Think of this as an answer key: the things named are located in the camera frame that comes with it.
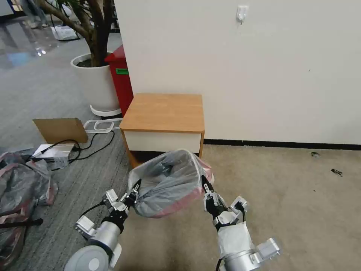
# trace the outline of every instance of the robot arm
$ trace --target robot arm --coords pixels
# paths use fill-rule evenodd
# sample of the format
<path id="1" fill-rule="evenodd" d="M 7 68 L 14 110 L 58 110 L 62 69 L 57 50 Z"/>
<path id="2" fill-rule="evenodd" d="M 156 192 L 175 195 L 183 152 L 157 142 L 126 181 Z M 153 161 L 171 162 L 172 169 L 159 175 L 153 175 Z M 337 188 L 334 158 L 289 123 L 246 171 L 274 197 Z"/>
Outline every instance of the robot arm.
<path id="1" fill-rule="evenodd" d="M 205 192 L 204 207 L 213 217 L 213 225 L 218 232 L 222 271 L 250 271 L 257 269 L 268 259 L 280 254 L 280 248 L 273 238 L 254 246 L 246 226 L 247 201 L 238 196 L 231 206 L 217 194 L 212 184 L 202 176 Z"/>
<path id="2" fill-rule="evenodd" d="M 124 221 L 128 217 L 130 207 L 138 199 L 139 180 L 129 193 L 125 193 L 118 201 L 113 189 L 103 196 L 103 203 L 110 215 L 105 217 L 99 228 L 82 215 L 75 224 L 75 229 L 87 239 L 86 246 L 79 249 L 68 261 L 65 271 L 111 271 L 114 269 L 121 253 L 118 237 L 124 230 Z"/>

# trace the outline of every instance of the green label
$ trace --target green label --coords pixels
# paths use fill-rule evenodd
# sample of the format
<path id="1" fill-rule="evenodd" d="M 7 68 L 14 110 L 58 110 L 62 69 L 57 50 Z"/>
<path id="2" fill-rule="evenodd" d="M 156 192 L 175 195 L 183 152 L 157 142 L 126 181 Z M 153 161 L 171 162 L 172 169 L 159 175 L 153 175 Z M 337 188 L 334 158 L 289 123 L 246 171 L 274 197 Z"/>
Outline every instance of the green label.
<path id="1" fill-rule="evenodd" d="M 118 68 L 116 68 L 115 69 L 115 72 L 117 73 L 117 74 L 125 74 L 125 75 L 128 75 L 129 74 L 129 71 L 128 71 L 128 69 L 118 69 Z"/>

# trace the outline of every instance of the soil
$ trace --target soil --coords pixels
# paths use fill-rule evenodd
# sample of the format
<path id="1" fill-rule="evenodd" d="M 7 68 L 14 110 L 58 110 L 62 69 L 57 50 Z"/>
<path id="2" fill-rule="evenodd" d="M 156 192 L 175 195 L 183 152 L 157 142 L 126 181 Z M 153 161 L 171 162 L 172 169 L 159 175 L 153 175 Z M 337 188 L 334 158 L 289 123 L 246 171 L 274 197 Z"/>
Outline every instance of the soil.
<path id="1" fill-rule="evenodd" d="M 78 64 L 76 64 L 78 67 L 82 67 L 82 68 L 91 68 L 91 59 L 87 59 L 84 61 L 79 62 Z"/>

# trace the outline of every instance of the potted plant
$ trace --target potted plant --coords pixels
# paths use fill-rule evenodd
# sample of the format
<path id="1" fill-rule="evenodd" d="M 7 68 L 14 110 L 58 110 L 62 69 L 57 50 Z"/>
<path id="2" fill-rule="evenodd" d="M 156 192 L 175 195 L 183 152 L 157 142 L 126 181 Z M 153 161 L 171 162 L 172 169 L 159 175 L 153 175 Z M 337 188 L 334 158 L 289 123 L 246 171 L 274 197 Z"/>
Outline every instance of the potted plant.
<path id="1" fill-rule="evenodd" d="M 109 65 L 104 61 L 108 55 L 107 44 L 113 22 L 112 0 L 38 0 L 48 13 L 58 17 L 81 35 L 90 52 L 74 58 L 75 69 L 92 112 L 99 116 L 121 113 L 111 78 Z M 71 20 L 64 6 L 72 9 L 80 24 Z"/>

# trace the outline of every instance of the white plant pot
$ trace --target white plant pot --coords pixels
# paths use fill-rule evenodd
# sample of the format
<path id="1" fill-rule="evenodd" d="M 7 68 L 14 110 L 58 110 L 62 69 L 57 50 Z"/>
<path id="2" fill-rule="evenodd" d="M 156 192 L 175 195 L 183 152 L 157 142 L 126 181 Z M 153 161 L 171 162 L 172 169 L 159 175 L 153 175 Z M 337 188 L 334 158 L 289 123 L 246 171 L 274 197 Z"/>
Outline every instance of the white plant pot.
<path id="1" fill-rule="evenodd" d="M 83 86 L 84 96 L 95 115 L 115 116 L 121 113 L 109 65 L 83 68 L 77 64 L 90 58 L 90 54 L 78 56 L 70 62 Z"/>

